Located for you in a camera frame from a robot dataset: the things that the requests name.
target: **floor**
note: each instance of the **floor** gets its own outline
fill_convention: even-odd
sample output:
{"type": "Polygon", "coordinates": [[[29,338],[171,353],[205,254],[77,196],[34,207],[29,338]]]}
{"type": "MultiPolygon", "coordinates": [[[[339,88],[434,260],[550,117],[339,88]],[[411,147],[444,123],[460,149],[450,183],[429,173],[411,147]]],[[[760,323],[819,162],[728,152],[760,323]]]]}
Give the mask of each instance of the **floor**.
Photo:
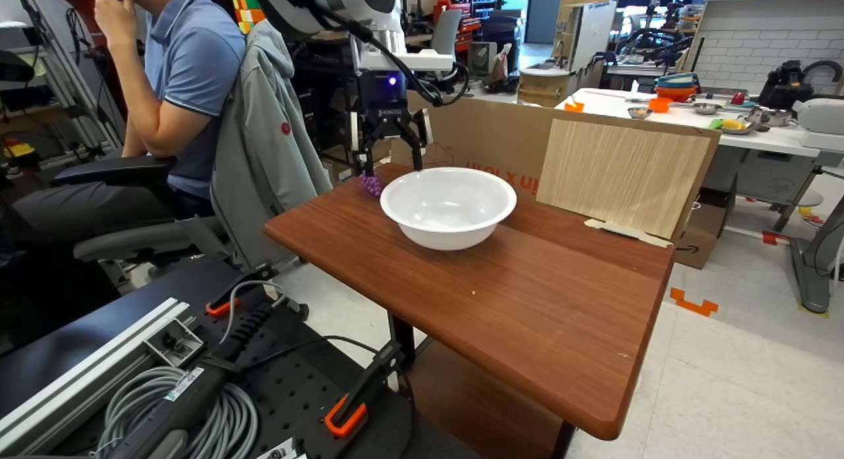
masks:
{"type": "MultiPolygon", "coordinates": [[[[528,47],[522,59],[542,61],[544,51],[528,47]]],[[[821,216],[844,195],[844,183],[828,176],[813,188],[825,195],[821,216]]],[[[568,457],[844,456],[844,288],[828,315],[802,309],[789,247],[766,245],[760,235],[775,219],[766,204],[739,198],[704,269],[675,264],[622,435],[604,442],[578,432],[568,457]],[[678,307],[672,289],[717,311],[678,307]]],[[[795,214],[784,233],[814,230],[795,214]]],[[[146,281],[142,270],[132,274],[135,284],[146,281]]],[[[310,305],[317,332],[372,346],[388,341],[386,312],[317,267],[289,264],[276,281],[310,305]]],[[[371,359],[338,347],[362,365],[371,359]]]]}

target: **white counter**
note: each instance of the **white counter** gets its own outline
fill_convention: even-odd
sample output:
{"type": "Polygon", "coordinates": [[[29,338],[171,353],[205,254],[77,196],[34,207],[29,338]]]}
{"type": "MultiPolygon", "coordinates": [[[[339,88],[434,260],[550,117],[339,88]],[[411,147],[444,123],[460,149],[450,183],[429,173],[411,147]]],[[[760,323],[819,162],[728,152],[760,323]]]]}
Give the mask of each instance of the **white counter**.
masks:
{"type": "MultiPolygon", "coordinates": [[[[657,95],[645,93],[621,92],[620,90],[600,90],[597,88],[582,88],[574,95],[570,96],[566,102],[572,102],[572,98],[576,101],[585,104],[583,107],[584,113],[600,114],[603,116],[615,116],[630,118],[627,113],[627,108],[635,106],[644,106],[647,104],[633,104],[632,102],[625,102],[627,98],[656,98],[657,95]]],[[[708,100],[718,102],[718,104],[726,104],[724,101],[708,100]]],[[[558,105],[557,109],[563,109],[563,105],[558,105]]],[[[705,116],[698,114],[691,107],[671,107],[667,113],[654,113],[648,117],[648,121],[656,121],[658,123],[669,123],[670,125],[684,125],[696,126],[698,128],[708,128],[712,119],[735,119],[739,116],[738,113],[727,113],[720,111],[718,114],[705,116]]],[[[780,152],[783,154],[792,154],[794,156],[808,156],[815,158],[820,154],[820,150],[811,147],[803,147],[800,140],[805,135],[805,129],[798,125],[790,125],[785,128],[771,128],[770,131],[760,133],[758,131],[751,132],[748,135],[721,135],[720,144],[723,146],[741,147],[744,149],[769,150],[770,152],[780,152]]]]}

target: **orange cup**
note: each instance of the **orange cup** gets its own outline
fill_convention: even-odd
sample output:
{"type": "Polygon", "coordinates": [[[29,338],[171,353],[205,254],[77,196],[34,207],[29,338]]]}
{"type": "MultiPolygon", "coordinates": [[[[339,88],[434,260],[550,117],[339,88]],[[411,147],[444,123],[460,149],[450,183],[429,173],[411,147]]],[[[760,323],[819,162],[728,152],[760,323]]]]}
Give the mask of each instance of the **orange cup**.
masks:
{"type": "Polygon", "coordinates": [[[563,106],[563,109],[566,111],[572,111],[572,113],[583,113],[583,104],[579,104],[579,102],[576,102],[575,104],[566,104],[563,106]]]}
{"type": "Polygon", "coordinates": [[[654,113],[667,113],[669,110],[669,104],[672,104],[673,101],[671,98],[654,98],[650,102],[648,102],[648,108],[651,108],[654,113]]]}

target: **white label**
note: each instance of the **white label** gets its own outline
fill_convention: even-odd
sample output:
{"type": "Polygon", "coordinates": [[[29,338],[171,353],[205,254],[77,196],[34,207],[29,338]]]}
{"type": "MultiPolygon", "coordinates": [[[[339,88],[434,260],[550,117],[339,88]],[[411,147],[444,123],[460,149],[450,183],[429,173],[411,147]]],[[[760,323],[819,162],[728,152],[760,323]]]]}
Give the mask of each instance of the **white label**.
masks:
{"type": "Polygon", "coordinates": [[[205,369],[195,367],[193,370],[182,375],[179,381],[177,381],[177,384],[175,384],[173,389],[167,393],[167,396],[165,396],[164,399],[168,402],[174,402],[175,399],[184,392],[184,390],[187,390],[187,387],[190,386],[194,380],[199,378],[199,375],[201,375],[203,371],[205,371],[205,369]]]}

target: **brown tabletop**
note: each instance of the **brown tabletop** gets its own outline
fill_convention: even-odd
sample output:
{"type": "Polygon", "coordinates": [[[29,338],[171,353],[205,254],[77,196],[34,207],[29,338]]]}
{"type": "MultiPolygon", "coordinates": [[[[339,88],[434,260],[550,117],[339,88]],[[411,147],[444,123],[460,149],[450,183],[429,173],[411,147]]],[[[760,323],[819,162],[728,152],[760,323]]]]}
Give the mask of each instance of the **brown tabletop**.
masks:
{"type": "MultiPolygon", "coordinates": [[[[408,169],[386,164],[383,185],[408,169]]],[[[590,435],[620,434],[672,249],[520,200],[465,251],[414,245],[357,180],[277,216],[269,237],[590,435]]]]}

